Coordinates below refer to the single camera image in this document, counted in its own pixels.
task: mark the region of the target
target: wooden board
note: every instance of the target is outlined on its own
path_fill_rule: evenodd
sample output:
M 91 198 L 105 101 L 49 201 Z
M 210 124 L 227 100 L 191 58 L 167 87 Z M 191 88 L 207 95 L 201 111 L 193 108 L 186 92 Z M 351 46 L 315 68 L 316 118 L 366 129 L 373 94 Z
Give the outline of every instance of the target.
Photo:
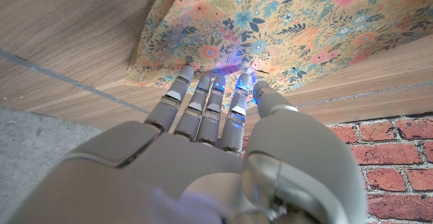
M 41 106 L 33 112 L 107 129 L 122 122 L 143 122 L 146 114 L 94 94 Z
M 433 35 L 327 75 L 286 97 L 294 104 L 433 81 Z
M 150 111 L 166 89 L 127 87 L 122 80 L 152 1 L 0 0 L 0 48 Z M 325 123 L 433 111 L 431 98 L 424 95 L 432 94 L 431 87 L 404 89 L 432 81 L 432 56 L 430 36 L 335 72 L 286 97 Z M 5 60 L 0 60 L 0 94 L 0 105 L 101 128 L 146 117 Z M 257 120 L 256 109 L 249 110 L 246 133 Z
M 323 124 L 352 122 L 419 114 L 433 111 L 433 85 L 402 89 L 386 93 L 376 93 L 363 97 L 343 99 L 316 105 L 298 107 L 300 112 L 307 113 Z M 247 115 L 245 134 L 251 133 L 260 117 L 257 109 Z
M 0 0 L 0 48 L 79 83 L 122 79 L 153 0 Z
M 78 87 L 0 58 L 0 106 L 27 110 L 80 92 Z

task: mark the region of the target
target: wood grain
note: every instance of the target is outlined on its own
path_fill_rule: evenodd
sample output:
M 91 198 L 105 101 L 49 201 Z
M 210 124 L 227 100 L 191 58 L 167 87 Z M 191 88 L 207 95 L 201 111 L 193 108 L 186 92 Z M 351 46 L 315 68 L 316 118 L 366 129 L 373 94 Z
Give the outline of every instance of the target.
M 123 122 L 143 122 L 146 114 L 98 95 L 88 94 L 54 105 L 37 108 L 33 112 L 107 129 Z
M 27 110 L 82 92 L 82 89 L 0 58 L 1 106 Z
M 298 108 L 324 124 L 352 122 L 433 112 L 433 86 L 402 89 L 324 104 Z M 247 116 L 245 134 L 251 133 L 260 117 L 255 112 Z
M 313 81 L 286 97 L 298 105 L 433 81 L 432 55 L 430 35 Z
M 0 0 L 0 47 L 79 83 L 125 76 L 153 0 Z

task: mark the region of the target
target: brick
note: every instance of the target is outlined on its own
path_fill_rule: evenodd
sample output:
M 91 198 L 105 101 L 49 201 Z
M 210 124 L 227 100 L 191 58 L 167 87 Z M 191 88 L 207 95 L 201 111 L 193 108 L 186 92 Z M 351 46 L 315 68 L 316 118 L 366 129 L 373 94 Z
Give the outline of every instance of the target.
M 342 125 L 330 127 L 344 143 L 356 143 L 358 142 L 357 128 L 354 125 Z
M 420 163 L 413 144 L 385 143 L 380 145 L 355 145 L 349 147 L 358 164 L 413 164 Z
M 425 142 L 424 154 L 429 162 L 433 162 L 433 141 Z
M 433 221 L 433 197 L 369 194 L 369 213 L 377 218 Z
M 390 121 L 361 125 L 361 136 L 365 141 L 395 139 Z
M 433 138 L 433 118 L 396 120 L 395 125 L 404 139 Z
M 405 191 L 406 183 L 396 169 L 375 169 L 367 172 L 370 186 L 388 191 Z
M 250 139 L 249 135 L 244 135 L 244 140 L 242 142 L 242 149 L 245 150 L 246 146 L 248 145 L 248 140 Z
M 433 169 L 407 169 L 405 172 L 414 190 L 433 190 Z

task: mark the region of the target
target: fingertip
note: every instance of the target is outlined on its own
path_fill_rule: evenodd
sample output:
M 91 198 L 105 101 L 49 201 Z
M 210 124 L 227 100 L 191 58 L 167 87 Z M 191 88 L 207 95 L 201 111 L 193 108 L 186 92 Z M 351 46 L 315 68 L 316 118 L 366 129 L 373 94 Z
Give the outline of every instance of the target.
M 218 75 L 214 80 L 214 89 L 224 91 L 225 89 L 225 78 L 224 76 Z
M 203 76 L 200 81 L 198 81 L 198 85 L 197 88 L 198 89 L 203 89 L 205 91 L 209 91 L 210 88 L 210 77 L 209 76 Z
M 190 65 L 186 65 L 182 68 L 181 73 L 178 76 L 184 78 L 188 83 L 190 83 L 194 76 L 194 69 Z
M 237 79 L 236 87 L 243 89 L 244 91 L 249 91 L 252 85 L 252 78 L 248 73 L 243 73 Z

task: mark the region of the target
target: robot finger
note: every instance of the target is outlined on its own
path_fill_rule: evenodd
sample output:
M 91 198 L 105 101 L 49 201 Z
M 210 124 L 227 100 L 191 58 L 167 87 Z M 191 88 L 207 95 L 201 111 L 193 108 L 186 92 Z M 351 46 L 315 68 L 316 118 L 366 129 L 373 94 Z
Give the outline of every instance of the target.
M 206 143 L 215 146 L 218 137 L 219 119 L 221 115 L 221 105 L 223 103 L 225 79 L 218 75 L 210 91 L 209 100 L 204 111 L 200 128 L 197 132 L 198 143 Z
M 173 134 L 182 135 L 188 138 L 188 140 L 194 141 L 204 110 L 204 104 L 208 97 L 210 82 L 209 76 L 203 76 L 200 79 L 196 91 L 192 95 L 191 101 L 189 101 L 188 107 L 185 109 Z
M 158 127 L 161 132 L 167 132 L 175 119 L 179 106 L 182 104 L 193 75 L 194 69 L 190 65 L 186 65 L 144 123 Z
M 252 84 L 249 74 L 243 73 L 237 80 L 235 94 L 231 100 L 230 110 L 221 136 L 220 148 L 240 156 L 244 139 L 244 126 L 248 92 Z

